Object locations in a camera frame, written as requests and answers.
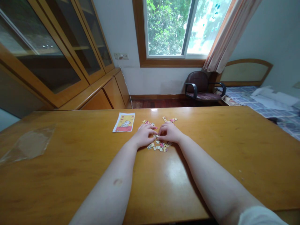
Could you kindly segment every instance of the headboard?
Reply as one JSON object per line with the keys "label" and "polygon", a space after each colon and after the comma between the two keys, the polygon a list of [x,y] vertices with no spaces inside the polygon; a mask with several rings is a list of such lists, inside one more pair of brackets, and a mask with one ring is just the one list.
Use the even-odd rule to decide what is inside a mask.
{"label": "headboard", "polygon": [[228,62],[216,82],[226,86],[260,86],[273,65],[261,59],[239,59]]}

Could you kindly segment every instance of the plastic bag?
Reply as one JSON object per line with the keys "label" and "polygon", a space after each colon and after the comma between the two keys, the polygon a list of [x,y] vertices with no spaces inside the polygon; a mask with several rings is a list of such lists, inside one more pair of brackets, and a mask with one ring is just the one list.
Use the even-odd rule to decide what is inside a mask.
{"label": "plastic bag", "polygon": [[55,125],[29,131],[1,159],[0,165],[43,155],[54,133]]}

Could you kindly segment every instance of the table surface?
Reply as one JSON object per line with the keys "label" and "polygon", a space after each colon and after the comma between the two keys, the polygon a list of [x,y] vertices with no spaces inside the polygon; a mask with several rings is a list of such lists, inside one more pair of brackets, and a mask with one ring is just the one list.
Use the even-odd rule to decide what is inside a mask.
{"label": "table surface", "polygon": [[[119,112],[133,132],[112,133]],[[4,155],[24,133],[56,124],[45,154],[0,167],[0,223],[67,224],[146,119],[178,118],[189,135],[271,210],[300,208],[300,142],[246,106],[34,112],[0,133]],[[209,218],[174,144],[138,151],[124,224]]]}

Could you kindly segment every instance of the black chair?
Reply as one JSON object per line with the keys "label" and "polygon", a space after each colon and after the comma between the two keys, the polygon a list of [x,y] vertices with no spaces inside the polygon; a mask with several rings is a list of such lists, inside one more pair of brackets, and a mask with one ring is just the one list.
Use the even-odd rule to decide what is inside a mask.
{"label": "black chair", "polygon": [[[220,84],[223,88],[222,95],[208,93],[209,84]],[[208,82],[206,73],[194,71],[187,77],[185,95],[201,102],[218,102],[226,93],[226,86],[219,82]]]}

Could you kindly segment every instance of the patterned bedsheet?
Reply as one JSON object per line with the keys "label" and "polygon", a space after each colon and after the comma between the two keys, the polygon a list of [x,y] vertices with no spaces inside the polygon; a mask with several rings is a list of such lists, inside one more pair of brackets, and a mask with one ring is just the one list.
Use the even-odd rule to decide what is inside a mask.
{"label": "patterned bedsheet", "polygon": [[[227,87],[226,96],[222,99],[228,105],[246,105],[261,114],[263,117],[276,117],[278,118],[278,126],[285,132],[289,133],[292,137],[300,141],[300,116],[299,110],[294,108],[293,112],[283,111],[276,109],[269,109],[263,104],[255,101],[250,95],[257,89],[256,86],[242,86],[242,87]],[[217,87],[218,94],[222,92],[222,87]]]}

